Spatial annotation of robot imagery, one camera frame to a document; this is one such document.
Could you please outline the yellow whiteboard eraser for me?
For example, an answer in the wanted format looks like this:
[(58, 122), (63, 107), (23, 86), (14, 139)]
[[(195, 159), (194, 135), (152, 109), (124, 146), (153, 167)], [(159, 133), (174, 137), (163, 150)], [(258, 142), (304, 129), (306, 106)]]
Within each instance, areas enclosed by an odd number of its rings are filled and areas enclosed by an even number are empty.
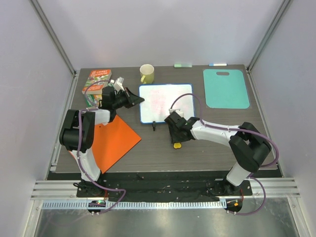
[(174, 149), (180, 149), (180, 148), (182, 148), (182, 144), (181, 143), (174, 143), (173, 144), (173, 148)]

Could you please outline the blue framed whiteboard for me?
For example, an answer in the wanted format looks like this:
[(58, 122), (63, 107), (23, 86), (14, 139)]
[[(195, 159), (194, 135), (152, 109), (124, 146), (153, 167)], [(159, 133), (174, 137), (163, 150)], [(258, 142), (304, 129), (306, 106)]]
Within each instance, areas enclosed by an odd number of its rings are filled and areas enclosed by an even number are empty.
[(139, 86), (139, 96), (145, 101), (140, 103), (140, 122), (164, 123), (169, 115), (169, 109), (180, 109), (184, 118), (195, 116), (194, 98), (190, 94), (193, 86), (189, 83), (182, 84), (143, 84)]

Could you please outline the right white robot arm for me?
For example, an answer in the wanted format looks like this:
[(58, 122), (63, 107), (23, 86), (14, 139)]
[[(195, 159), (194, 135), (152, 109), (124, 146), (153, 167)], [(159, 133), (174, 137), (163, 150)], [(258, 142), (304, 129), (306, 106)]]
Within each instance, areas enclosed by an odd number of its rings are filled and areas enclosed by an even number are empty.
[(173, 111), (165, 120), (173, 144), (190, 140), (206, 140), (231, 148), (236, 163), (224, 178), (223, 189), (229, 195), (241, 189), (241, 183), (258, 171), (272, 150), (271, 145), (256, 127), (248, 122), (225, 126), (191, 117), (185, 119)]

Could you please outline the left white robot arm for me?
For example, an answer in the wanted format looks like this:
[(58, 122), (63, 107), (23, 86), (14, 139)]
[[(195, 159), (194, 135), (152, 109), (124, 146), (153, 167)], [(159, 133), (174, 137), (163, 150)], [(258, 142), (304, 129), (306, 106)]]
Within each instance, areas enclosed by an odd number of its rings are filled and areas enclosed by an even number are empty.
[(103, 88), (95, 107), (67, 111), (59, 141), (76, 159), (81, 178), (90, 182), (88, 191), (94, 197), (100, 197), (105, 191), (105, 184), (99, 181), (100, 175), (141, 141), (141, 137), (117, 115), (117, 110), (129, 109), (144, 101), (126, 87), (110, 86)]

